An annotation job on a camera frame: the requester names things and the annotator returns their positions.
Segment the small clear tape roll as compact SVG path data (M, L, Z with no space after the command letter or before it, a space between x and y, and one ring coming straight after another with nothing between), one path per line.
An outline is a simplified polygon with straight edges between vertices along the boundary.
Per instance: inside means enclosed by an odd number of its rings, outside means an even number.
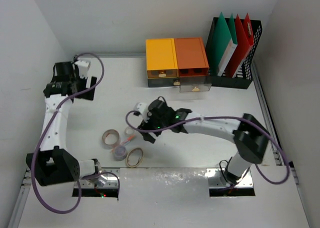
M132 129L131 127L127 126L125 129L124 129L124 134L126 137L130 137L130 136L133 136L135 134L135 130Z

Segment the green clip file folder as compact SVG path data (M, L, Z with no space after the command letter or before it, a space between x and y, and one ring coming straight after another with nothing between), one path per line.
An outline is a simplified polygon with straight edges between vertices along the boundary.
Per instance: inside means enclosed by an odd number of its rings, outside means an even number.
M221 12L219 17L212 21L205 47L210 75L223 75L237 46L235 19L231 16L226 20Z

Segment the red clip file folder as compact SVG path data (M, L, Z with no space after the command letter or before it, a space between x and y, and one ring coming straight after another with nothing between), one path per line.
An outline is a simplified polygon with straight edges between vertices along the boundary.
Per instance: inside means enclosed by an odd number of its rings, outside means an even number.
M244 63L254 44L254 34L248 13L243 21L240 19L239 15L236 16L235 31L237 47L229 60L225 72L226 76L229 78L236 77L237 72Z

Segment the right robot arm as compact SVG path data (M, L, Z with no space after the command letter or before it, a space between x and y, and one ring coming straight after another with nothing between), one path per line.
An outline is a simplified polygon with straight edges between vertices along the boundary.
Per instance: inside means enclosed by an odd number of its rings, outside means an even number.
M230 186L235 186L251 165L262 163L269 142L269 133L248 113L235 124L228 118L210 119L187 108L174 110L159 98L151 104L137 103L133 110L135 116L142 117L139 133L150 143L154 143L162 131L171 130L174 133L208 135L235 144L237 152L221 172L222 181Z

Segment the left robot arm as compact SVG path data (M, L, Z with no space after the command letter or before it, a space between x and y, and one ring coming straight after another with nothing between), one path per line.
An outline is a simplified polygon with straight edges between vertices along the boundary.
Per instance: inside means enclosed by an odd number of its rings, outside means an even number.
M92 101L95 90L86 90L90 62L76 60L57 62L53 66L53 78L43 90L45 116L42 127L44 138L35 161L28 153L26 163L34 168L34 176L41 186L75 182L98 172L98 160L91 158L78 160L66 146L67 123L74 103L73 94L78 99Z

